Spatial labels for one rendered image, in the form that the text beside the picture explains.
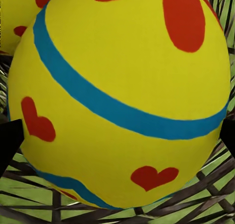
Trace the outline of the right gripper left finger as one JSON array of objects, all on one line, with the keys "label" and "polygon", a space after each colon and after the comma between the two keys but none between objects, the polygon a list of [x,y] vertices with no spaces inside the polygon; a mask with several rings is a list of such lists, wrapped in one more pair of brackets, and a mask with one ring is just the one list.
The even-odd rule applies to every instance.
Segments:
[{"label": "right gripper left finger", "polygon": [[21,119],[0,124],[0,178],[24,140]]}]

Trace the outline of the easter egg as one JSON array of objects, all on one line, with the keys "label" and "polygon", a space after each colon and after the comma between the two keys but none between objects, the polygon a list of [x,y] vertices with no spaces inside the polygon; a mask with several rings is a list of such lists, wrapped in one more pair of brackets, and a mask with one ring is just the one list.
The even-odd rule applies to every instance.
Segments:
[{"label": "easter egg", "polygon": [[49,0],[0,0],[0,55],[14,56],[27,26]]},{"label": "easter egg", "polygon": [[209,0],[49,0],[16,47],[7,114],[55,190],[97,208],[142,207],[204,166],[230,68]]}]

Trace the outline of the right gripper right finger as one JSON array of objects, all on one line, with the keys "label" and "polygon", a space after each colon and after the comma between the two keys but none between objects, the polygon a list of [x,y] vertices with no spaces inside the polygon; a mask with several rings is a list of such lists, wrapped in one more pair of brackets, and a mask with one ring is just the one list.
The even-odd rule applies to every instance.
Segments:
[{"label": "right gripper right finger", "polygon": [[227,146],[235,159],[235,121],[224,119],[219,138]]}]

